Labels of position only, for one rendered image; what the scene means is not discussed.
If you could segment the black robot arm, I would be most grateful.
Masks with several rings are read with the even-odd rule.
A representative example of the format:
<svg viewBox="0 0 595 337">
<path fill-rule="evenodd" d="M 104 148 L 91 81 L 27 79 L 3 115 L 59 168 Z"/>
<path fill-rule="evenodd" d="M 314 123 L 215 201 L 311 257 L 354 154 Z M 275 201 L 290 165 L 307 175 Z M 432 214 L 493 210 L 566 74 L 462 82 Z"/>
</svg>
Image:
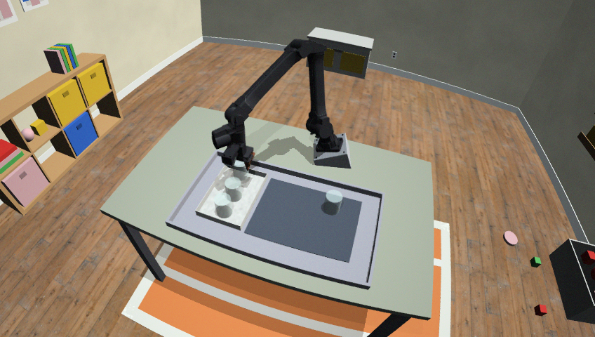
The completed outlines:
<svg viewBox="0 0 595 337">
<path fill-rule="evenodd" d="M 333 133 L 333 125 L 326 112 L 323 59 L 327 46 L 310 40 L 294 39 L 284 50 L 283 54 L 258 80 L 226 109 L 225 119 L 228 124 L 212 131 L 215 148 L 220 149 L 227 146 L 221 156 L 225 166 L 233 167 L 237 156 L 243 157 L 246 153 L 244 121 L 249 117 L 256 104 L 296 62 L 306 57 L 308 57 L 309 63 L 311 99 L 311 111 L 306 128 L 311 132 L 310 135 L 316 134 L 315 138 L 319 138 L 316 146 L 317 152 L 339 152 L 341 150 L 343 138 L 337 138 Z M 232 142 L 244 143 L 235 145 Z"/>
</svg>

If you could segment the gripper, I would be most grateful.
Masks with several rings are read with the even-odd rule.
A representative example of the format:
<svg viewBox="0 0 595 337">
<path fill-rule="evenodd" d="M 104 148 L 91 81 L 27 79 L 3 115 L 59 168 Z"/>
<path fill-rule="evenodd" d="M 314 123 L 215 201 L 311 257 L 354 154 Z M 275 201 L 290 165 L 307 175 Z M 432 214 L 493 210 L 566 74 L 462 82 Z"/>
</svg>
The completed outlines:
<svg viewBox="0 0 595 337">
<path fill-rule="evenodd" d="M 245 140 L 245 141 L 246 141 L 246 140 Z M 245 142 L 245 141 L 244 141 L 244 142 Z M 244 143 L 244 142 L 243 142 L 243 143 Z M 236 143 L 233 143 L 233 142 L 232 142 L 232 144 L 235 144 L 235 145 L 240 145 L 240 144 L 243 144 L 243 143 L 237 143 L 237 144 L 236 144 Z M 249 156 L 250 156 L 250 157 L 249 157 Z M 251 163 L 251 161 L 253 160 L 253 157 L 254 157 L 254 156 L 255 156 L 255 153 L 253 152 L 253 147 L 246 146 L 246 153 L 244 154 L 244 156 L 243 156 L 243 157 L 238 157 L 238 156 L 237 156 L 236 160 L 238 160 L 238 161 L 243 161 L 243 162 L 244 162 L 244 164 L 245 164 L 245 166 L 246 166 L 246 169 L 247 169 L 247 171 L 248 171 L 248 170 L 249 170 L 249 168 L 250 168 L 250 164 L 249 164 L 249 163 Z M 248 165 L 249 165 L 249 166 L 248 166 Z"/>
</svg>

